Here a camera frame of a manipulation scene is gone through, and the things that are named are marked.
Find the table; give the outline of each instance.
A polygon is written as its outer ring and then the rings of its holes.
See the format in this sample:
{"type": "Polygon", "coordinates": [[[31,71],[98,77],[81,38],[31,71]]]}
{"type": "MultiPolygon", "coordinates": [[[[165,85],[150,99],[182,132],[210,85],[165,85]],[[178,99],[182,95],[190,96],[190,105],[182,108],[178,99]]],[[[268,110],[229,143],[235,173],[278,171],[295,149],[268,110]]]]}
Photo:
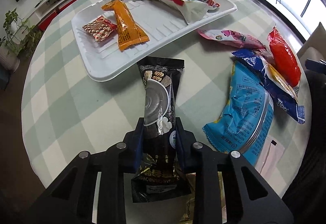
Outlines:
{"type": "MultiPolygon", "coordinates": [[[[145,90],[136,65],[107,82],[95,82],[87,76],[70,21],[98,1],[77,0],[60,13],[45,31],[28,69],[22,97],[23,140],[31,166],[45,187],[80,151],[101,152],[121,141],[144,113],[145,90]]],[[[265,39],[275,25],[270,16],[250,0],[231,1],[238,11],[209,26],[250,34],[267,44],[265,39]]],[[[227,102],[234,50],[191,32],[152,54],[185,60],[176,116],[198,141],[209,146],[202,127],[216,120],[227,102]]],[[[280,196],[299,169],[309,137],[311,98],[304,73],[298,99],[305,106],[306,123],[298,125],[275,106],[269,130],[269,135],[285,147],[268,181],[280,196]]],[[[132,215],[141,223],[142,217],[134,213],[142,205],[132,205],[129,192],[130,182],[125,181],[127,219],[132,215]]],[[[177,205],[169,202],[169,210],[174,211],[177,205]]],[[[147,212],[154,205],[148,205],[147,212]]]]}

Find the blue snack package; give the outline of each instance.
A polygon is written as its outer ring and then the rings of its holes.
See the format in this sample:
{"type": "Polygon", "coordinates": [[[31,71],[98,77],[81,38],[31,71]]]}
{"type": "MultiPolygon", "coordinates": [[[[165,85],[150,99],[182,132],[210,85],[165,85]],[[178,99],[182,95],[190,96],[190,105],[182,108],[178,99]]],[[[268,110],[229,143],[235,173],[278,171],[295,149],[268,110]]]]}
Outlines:
{"type": "Polygon", "coordinates": [[[273,120],[273,101],[258,76],[236,61],[230,95],[221,116],[203,127],[208,140],[221,152],[239,151],[255,165],[273,120]]]}
{"type": "Polygon", "coordinates": [[[298,99],[292,87],[263,56],[249,49],[241,49],[232,54],[239,57],[242,63],[258,74],[262,85],[281,109],[299,124],[304,124],[304,106],[298,105],[298,99]]]}

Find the floor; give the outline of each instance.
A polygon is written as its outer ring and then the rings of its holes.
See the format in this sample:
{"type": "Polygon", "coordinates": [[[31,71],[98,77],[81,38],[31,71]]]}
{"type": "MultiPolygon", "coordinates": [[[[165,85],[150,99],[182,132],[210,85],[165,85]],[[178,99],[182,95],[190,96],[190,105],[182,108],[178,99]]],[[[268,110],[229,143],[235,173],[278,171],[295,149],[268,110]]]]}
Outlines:
{"type": "MultiPolygon", "coordinates": [[[[290,29],[273,12],[253,1],[283,27],[285,36],[298,51],[302,43],[290,29]]],[[[15,212],[26,210],[44,190],[30,166],[22,141],[21,100],[29,63],[30,59],[22,61],[11,75],[7,89],[0,90],[0,159],[3,161],[0,165],[0,209],[4,203],[15,212]]]]}

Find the green plant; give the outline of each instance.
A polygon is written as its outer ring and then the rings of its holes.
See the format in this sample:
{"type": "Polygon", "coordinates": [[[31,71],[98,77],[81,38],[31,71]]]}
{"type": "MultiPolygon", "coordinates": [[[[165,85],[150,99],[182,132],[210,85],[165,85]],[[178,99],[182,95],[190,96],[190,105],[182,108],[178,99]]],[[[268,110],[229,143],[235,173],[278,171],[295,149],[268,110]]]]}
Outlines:
{"type": "Polygon", "coordinates": [[[16,56],[20,53],[24,53],[27,57],[32,55],[43,35],[42,31],[37,29],[35,26],[28,26],[28,19],[23,21],[21,18],[19,18],[16,9],[14,9],[12,12],[8,11],[6,13],[3,28],[6,32],[6,36],[0,39],[0,46],[4,43],[9,51],[13,52],[16,56]],[[23,40],[19,41],[12,33],[12,23],[16,24],[17,31],[27,30],[27,34],[23,40]]]}

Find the red patterned snack package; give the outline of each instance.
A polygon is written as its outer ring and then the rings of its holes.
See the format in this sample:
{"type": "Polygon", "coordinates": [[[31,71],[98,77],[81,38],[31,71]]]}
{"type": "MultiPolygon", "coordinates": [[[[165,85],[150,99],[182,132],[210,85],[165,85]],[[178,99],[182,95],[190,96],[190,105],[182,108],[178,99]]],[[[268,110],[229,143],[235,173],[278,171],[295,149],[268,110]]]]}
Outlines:
{"type": "Polygon", "coordinates": [[[274,26],[267,40],[274,56],[276,70],[286,79],[288,84],[298,94],[301,70],[291,48],[274,26]]]}
{"type": "Polygon", "coordinates": [[[107,39],[117,26],[104,16],[100,16],[95,21],[84,25],[83,29],[93,35],[95,41],[100,42],[107,39]]]}

